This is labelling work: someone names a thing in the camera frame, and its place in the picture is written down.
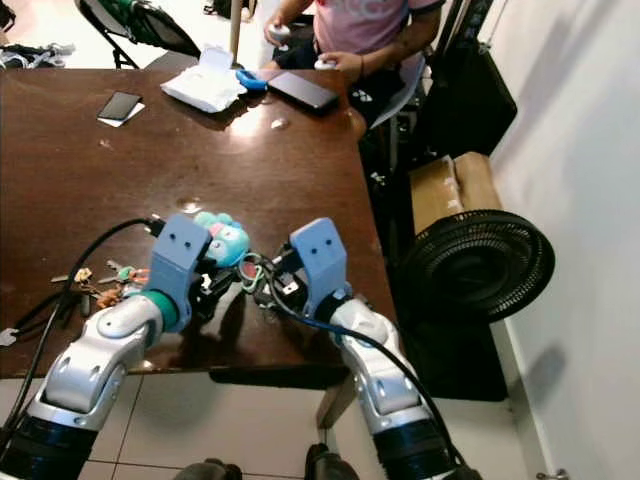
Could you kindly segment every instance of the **pink shirt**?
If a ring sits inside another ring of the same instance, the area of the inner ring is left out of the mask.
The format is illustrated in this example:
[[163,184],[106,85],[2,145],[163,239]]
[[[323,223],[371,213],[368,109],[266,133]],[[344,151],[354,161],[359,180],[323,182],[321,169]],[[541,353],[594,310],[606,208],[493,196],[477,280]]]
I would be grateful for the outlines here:
[[436,9],[443,0],[316,0],[313,30],[320,50],[369,53],[389,45],[410,11]]

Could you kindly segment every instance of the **person's hand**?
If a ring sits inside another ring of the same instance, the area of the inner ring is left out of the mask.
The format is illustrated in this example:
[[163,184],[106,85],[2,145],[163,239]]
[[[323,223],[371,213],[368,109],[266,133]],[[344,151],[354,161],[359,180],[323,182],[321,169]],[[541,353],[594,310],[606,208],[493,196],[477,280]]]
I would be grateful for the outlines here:
[[329,52],[321,54],[318,58],[325,62],[335,62],[336,70],[340,70],[344,74],[348,85],[360,80],[360,76],[363,73],[362,62],[364,58],[361,55],[347,52]]
[[276,47],[280,48],[282,46],[282,43],[280,43],[279,41],[277,41],[275,38],[271,36],[271,33],[269,32],[270,25],[274,25],[276,27],[281,27],[283,25],[282,14],[280,12],[276,12],[273,15],[273,17],[267,20],[267,23],[264,24],[265,40],[269,42],[271,45],[275,45]]

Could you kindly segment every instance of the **blue plush toy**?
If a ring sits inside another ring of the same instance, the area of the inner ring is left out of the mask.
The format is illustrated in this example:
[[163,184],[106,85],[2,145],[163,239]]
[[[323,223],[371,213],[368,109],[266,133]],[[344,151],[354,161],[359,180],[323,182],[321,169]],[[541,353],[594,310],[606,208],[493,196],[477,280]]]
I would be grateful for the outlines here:
[[214,259],[219,267],[237,265],[249,251],[249,235],[230,215],[200,212],[193,221],[211,233],[213,240],[206,257]]

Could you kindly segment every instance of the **table leg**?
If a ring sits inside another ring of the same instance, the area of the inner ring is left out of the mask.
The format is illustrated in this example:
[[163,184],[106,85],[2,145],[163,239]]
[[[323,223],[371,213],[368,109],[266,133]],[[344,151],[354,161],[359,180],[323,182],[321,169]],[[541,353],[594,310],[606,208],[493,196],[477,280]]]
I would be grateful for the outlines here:
[[318,428],[333,427],[355,397],[356,390],[351,374],[347,375],[341,384],[329,387],[316,413]]
[[233,53],[233,63],[238,61],[238,42],[240,41],[240,18],[242,0],[231,0],[231,40],[229,50]]

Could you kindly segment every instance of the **robotic arm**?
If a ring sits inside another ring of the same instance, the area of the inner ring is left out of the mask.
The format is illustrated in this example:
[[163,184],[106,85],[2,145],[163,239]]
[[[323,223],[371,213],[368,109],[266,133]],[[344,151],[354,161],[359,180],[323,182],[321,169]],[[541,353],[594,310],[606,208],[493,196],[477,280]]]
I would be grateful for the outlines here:
[[[199,223],[172,216],[154,245],[146,288],[94,314],[81,337],[57,358],[0,451],[0,480],[77,478],[129,368],[163,332],[181,331],[195,313],[208,315],[208,299],[194,297],[200,273],[207,265],[214,270],[216,265],[230,266],[216,252],[224,251],[225,258],[243,255],[216,240],[225,235],[219,224]],[[248,248],[248,237],[240,237],[239,243]],[[298,308],[318,325],[366,335],[412,371],[400,353],[393,324],[351,296],[346,251],[333,223],[316,220],[289,240],[283,254],[268,262],[269,268],[265,264],[268,275],[257,285],[256,301],[289,313]],[[212,254],[217,262],[211,261]],[[298,275],[301,270],[306,282]],[[223,278],[227,286],[232,281],[228,275]],[[362,339],[335,335],[334,341],[355,377],[367,425],[390,480],[480,478],[455,463],[432,410],[402,369]]]

